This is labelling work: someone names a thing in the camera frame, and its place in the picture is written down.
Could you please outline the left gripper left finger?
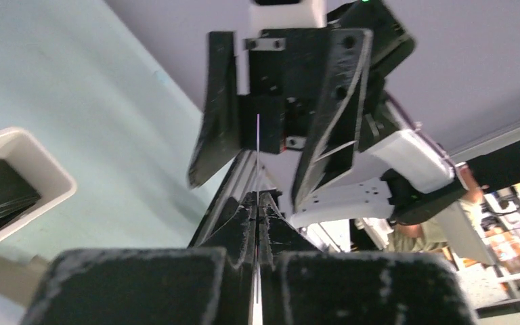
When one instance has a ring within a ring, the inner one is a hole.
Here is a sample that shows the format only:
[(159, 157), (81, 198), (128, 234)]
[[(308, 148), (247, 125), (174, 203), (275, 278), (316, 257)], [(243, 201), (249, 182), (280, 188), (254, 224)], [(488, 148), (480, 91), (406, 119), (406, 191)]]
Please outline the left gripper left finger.
[(64, 251), (23, 324), (250, 324), (257, 196), (191, 248)]

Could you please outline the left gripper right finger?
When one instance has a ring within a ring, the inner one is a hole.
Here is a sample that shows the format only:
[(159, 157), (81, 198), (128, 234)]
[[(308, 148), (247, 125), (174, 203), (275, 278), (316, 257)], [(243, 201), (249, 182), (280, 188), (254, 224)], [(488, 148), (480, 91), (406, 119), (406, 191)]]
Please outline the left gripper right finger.
[(456, 272), (431, 253), (325, 253), (261, 194), (265, 324), (476, 324)]

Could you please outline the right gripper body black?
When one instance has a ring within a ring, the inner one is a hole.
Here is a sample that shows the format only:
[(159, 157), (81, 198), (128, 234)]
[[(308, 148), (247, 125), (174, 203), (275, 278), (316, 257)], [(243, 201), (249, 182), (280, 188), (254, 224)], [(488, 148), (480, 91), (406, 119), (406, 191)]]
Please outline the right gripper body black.
[(334, 124), (325, 152), (352, 151), (358, 146), (359, 109), (374, 109), (384, 94), (387, 75), (415, 48), (414, 37), (382, 1), (354, 1), (328, 12), (325, 25), (313, 27), (268, 26), (261, 40), (273, 39), (274, 49), (263, 51), (258, 40), (247, 43), (250, 92), (240, 99), (240, 144), (253, 146), (252, 115), (261, 116), (260, 149), (279, 154), (287, 139), (307, 139), (323, 128), (317, 119), (325, 72), (332, 49), (361, 49), (361, 38), (331, 40), (334, 30), (364, 29), (372, 33), (370, 61), (362, 68), (352, 95), (346, 86), (336, 86), (332, 96), (348, 100)]

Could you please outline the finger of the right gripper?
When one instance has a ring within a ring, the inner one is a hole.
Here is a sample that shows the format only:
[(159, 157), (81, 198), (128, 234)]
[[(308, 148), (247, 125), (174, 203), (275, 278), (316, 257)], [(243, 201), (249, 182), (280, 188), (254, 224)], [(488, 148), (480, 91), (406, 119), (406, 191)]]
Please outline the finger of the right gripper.
[(240, 151), (238, 83), (232, 31), (208, 34), (207, 88), (190, 167), (191, 188), (205, 184)]
[(336, 28), (329, 32), (329, 50), (316, 111), (297, 165), (291, 199), (303, 209), (320, 190), (350, 172), (358, 108), (365, 98), (372, 31)]

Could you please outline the white plastic tray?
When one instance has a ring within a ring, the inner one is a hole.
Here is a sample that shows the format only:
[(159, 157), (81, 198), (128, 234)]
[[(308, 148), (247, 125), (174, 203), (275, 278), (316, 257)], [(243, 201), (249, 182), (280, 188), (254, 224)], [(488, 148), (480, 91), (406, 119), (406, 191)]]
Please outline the white plastic tray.
[(0, 242), (77, 190), (73, 176), (27, 130), (0, 130)]

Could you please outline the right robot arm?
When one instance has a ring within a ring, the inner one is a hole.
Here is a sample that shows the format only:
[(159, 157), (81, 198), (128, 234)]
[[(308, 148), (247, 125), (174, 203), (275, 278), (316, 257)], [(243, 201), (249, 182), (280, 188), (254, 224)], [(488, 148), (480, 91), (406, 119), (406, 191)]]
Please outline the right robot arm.
[(188, 183), (206, 183), (246, 150), (301, 153), (290, 197), (295, 209), (353, 167), (356, 152), (384, 162), (386, 216), (429, 220), (464, 193), (456, 167), (385, 90), (413, 51), (414, 37), (384, 1), (326, 12), (323, 1), (252, 1), (244, 40), (249, 92), (238, 93), (232, 31), (207, 35), (204, 114)]

